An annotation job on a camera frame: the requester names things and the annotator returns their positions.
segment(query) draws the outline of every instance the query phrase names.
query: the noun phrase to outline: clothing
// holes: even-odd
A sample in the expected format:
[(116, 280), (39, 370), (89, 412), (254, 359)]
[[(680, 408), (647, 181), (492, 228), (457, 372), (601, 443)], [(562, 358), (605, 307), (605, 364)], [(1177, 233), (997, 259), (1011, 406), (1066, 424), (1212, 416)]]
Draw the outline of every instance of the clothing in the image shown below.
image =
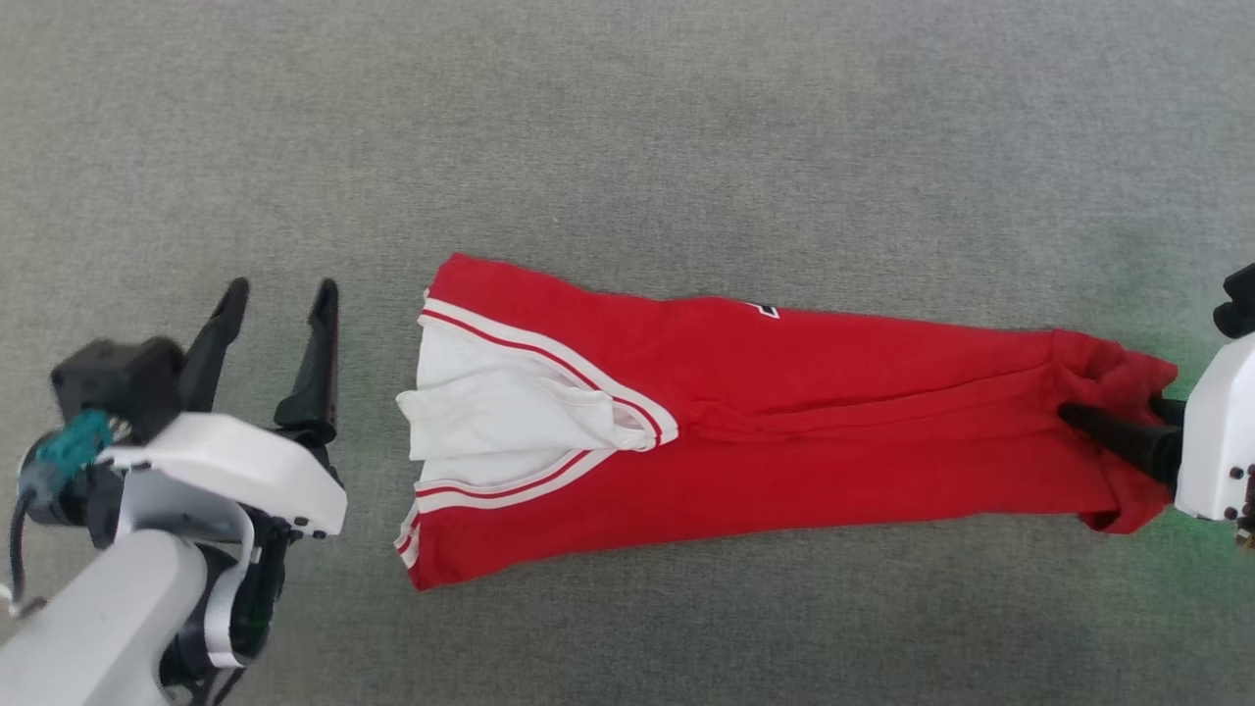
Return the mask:
[(1153, 423), (1176, 370), (1064, 330), (594, 293), (456, 255), (398, 398), (419, 588), (570, 552), (975, 513), (1128, 533), (1167, 492), (1055, 415)]

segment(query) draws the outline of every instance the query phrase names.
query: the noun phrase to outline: white lining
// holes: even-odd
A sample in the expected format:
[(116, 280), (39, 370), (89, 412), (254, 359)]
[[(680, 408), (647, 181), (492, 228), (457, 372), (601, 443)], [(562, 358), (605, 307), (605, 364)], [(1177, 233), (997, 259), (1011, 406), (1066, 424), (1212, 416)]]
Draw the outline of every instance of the white lining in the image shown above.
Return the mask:
[[(653, 449), (654, 446), (661, 444), (666, 444), (669, 441), (674, 441), (679, 436), (679, 425), (675, 423), (675, 418), (673, 418), (671, 414), (668, 413), (665, 408), (663, 408), (658, 403), (654, 403), (649, 398), (641, 395), (640, 393), (636, 393), (635, 390), (621, 385), (619, 381), (602, 372), (601, 369), (589, 362), (587, 359), (580, 356), (579, 352), (576, 352), (574, 349), (560, 342), (558, 340), (555, 340), (547, 335), (536, 331), (494, 321), (487, 316), (476, 313), (474, 311), (463, 308), (462, 306), (458, 306), (456, 303), (449, 303), (448, 301), (442, 301), (439, 298), (428, 298), (423, 310), (443, 313), (446, 316), (449, 316), (451, 319), (456, 319), (474, 329), (478, 329), (493, 337), (499, 337), (510, 342), (530, 345), (532, 347), (538, 347), (541, 350), (545, 350), (546, 352), (550, 352), (550, 355), (553, 356), (553, 359), (562, 361), (563, 364), (577, 371), (581, 376), (590, 380), (592, 385), (596, 386), (599, 390), (610, 394), (612, 398), (617, 398), (619, 400), (625, 400), (628, 403), (631, 403), (633, 405), (639, 406), (653, 419), (654, 424), (658, 425), (660, 433), (658, 440), (649, 449)], [(458, 326), (457, 324), (451, 324), (449, 321), (446, 321), (435, 316), (427, 316), (420, 313), (418, 316), (418, 322), (424, 326), (438, 326), (446, 330), (454, 330), (454, 331), (459, 330), (463, 331), (464, 334), (474, 335), (474, 331), (468, 331), (464, 327)], [(541, 352), (526, 350), (522, 347), (512, 347), (508, 345), (506, 345), (505, 347), (510, 347), (511, 350), (517, 352), (517, 355), (527, 356), (532, 360), (545, 364), (546, 366), (550, 366), (566, 375), (570, 375), (570, 371), (565, 370), (563, 366), (556, 364), (548, 356), (541, 355)], [(587, 387), (582, 385), (582, 381), (576, 380), (574, 382), (580, 384), (581, 387)], [(625, 408), (624, 411), (631, 414), (634, 418), (640, 416), (639, 413), (636, 410), (633, 410), (630, 406)], [(649, 420), (639, 420), (639, 421), (641, 423), (643, 429), (653, 431), (654, 424), (650, 424)]]
[[(428, 329), (419, 356), (434, 352), (427, 337), (453, 337), (443, 329)], [(468, 372), (452, 369), (444, 376), (461, 376), (397, 396), (397, 406), (409, 420), (409, 459), (449, 459), (512, 451), (563, 451), (567, 449), (620, 449), (636, 451), (656, 444), (653, 428), (622, 415), (622, 405), (601, 390), (584, 390), (510, 366), (521, 362), (506, 347), (479, 340), (481, 349), (498, 351), (499, 367)], [(526, 361), (528, 367), (538, 364)], [(423, 366), (419, 366), (423, 376)]]
[[(641, 429), (649, 430), (649, 441), (643, 449), (640, 449), (640, 451), (648, 451), (661, 444), (674, 441), (679, 436), (679, 425), (676, 424), (675, 418), (673, 418), (671, 414), (668, 413), (665, 408), (663, 408), (658, 403), (654, 403), (645, 395), (641, 395), (640, 393), (636, 393), (635, 390), (631, 390), (630, 387), (619, 384), (607, 374), (602, 372), (600, 369), (589, 362), (584, 356), (580, 356), (579, 352), (576, 352), (574, 349), (547, 335), (502, 324), (499, 321), (492, 320), (487, 316), (483, 316), (481, 313), (477, 313), (456, 303), (442, 301), (439, 298), (428, 297), (423, 307), (423, 311), (424, 312), (418, 316), (418, 322), (423, 326), (430, 326), (443, 331), (454, 332), (462, 336), (471, 337), (472, 340), (476, 340), (478, 342), (492, 345), (502, 350), (508, 350), (511, 355), (522, 356), (528, 360), (543, 364), (546, 367), (557, 371), (565, 380), (570, 380), (574, 385), (580, 386), (580, 389), (590, 390), (590, 386), (587, 384), (585, 384), (579, 377), (571, 375), (571, 370), (575, 370), (576, 372), (579, 372), (580, 376), (584, 376), (592, 384), (592, 389), (601, 390), (612, 398), (630, 403), (631, 405), (616, 405), (616, 410), (621, 410), (622, 413), (629, 414), (641, 426)], [(463, 322), (478, 331), (482, 331), (488, 336), (506, 341), (506, 344), (489, 340), (483, 335), (477, 334), (476, 330), (468, 330), (467, 327), (441, 319), (438, 316), (427, 315), (427, 311), (448, 316), (449, 319)], [(548, 356), (543, 355), (543, 352), (538, 352), (537, 350), (528, 350), (525, 347), (508, 345), (510, 342), (518, 345), (527, 345), (537, 350), (543, 350), (545, 352), (547, 352)], [(645, 415), (641, 415), (640, 410), (634, 409), (633, 405), (640, 408), (640, 410), (644, 410), (648, 418)], [(656, 438), (654, 434), (655, 425), (659, 430)], [(427, 495), (422, 495), (415, 499), (414, 507), (412, 508), (412, 515), (414, 513), (418, 513), (419, 515), (422, 513), (433, 513), (435, 510), (441, 510), (444, 508), (494, 509), (494, 508), (506, 508), (510, 505), (526, 503), (528, 500), (540, 498), (542, 495), (546, 495), (548, 493), (552, 493), (574, 483), (580, 477), (585, 475), (586, 473), (600, 465), (602, 461), (612, 456), (615, 453), (616, 453), (615, 450), (591, 450), (591, 451), (572, 450), (565, 454), (561, 459), (558, 459), (557, 463), (547, 465), (545, 469), (540, 472), (528, 474), (521, 479), (515, 479), (511, 482), (492, 484), (492, 485), (471, 485), (464, 482), (458, 482), (452, 479), (441, 479), (430, 482), (419, 480), (419, 483), (414, 484), (414, 492), (427, 493)], [(572, 459), (576, 459), (580, 454), (584, 454), (584, 456), (579, 458), (577, 461), (571, 463)], [(428, 460), (424, 464), (423, 469), (424, 475), (427, 474), (439, 475), (441, 464), (442, 459)], [(563, 466), (567, 464), (570, 464), (570, 466), (563, 469)], [(546, 479), (546, 477), (550, 475), (552, 475), (553, 478), (548, 478), (543, 483), (538, 484), (536, 483), (537, 480)], [(511, 493), (515, 489), (525, 489), (525, 490)], [(476, 495), (506, 494), (506, 495), (502, 495), (499, 498), (477, 498), (476, 495), (468, 495), (468, 494), (476, 494)], [(402, 528), (403, 532), (402, 538), (398, 538), (398, 544), (397, 544), (398, 549), (404, 544), (405, 538), (409, 535), (410, 525), (413, 524), (414, 518), (410, 517), (408, 518), (408, 520), (409, 520), (408, 524)], [(413, 540), (413, 544), (414, 547), (417, 547), (417, 530), (414, 533), (414, 537), (415, 539)], [(413, 547), (408, 549), (413, 551), (417, 556), (417, 549), (414, 549)]]
[(400, 553), (400, 561), (405, 564), (407, 569), (413, 569), (414, 564), (418, 563), (418, 532), (419, 527), (414, 525), (414, 529), (409, 533), (409, 547)]

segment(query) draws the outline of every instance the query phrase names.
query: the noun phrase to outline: red sweatpants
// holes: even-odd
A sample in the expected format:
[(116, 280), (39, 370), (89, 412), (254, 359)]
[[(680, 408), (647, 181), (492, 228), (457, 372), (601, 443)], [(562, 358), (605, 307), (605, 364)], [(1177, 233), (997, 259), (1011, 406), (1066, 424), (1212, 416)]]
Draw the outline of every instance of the red sweatpants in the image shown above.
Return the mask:
[(1055, 410), (1153, 423), (1147, 404), (1175, 367), (1079, 332), (594, 293), (462, 255), (419, 320), (605, 390), (656, 438), (491, 488), (424, 478), (398, 539), (420, 589), (572, 552), (786, 528), (1076, 513), (1130, 533), (1170, 502)]

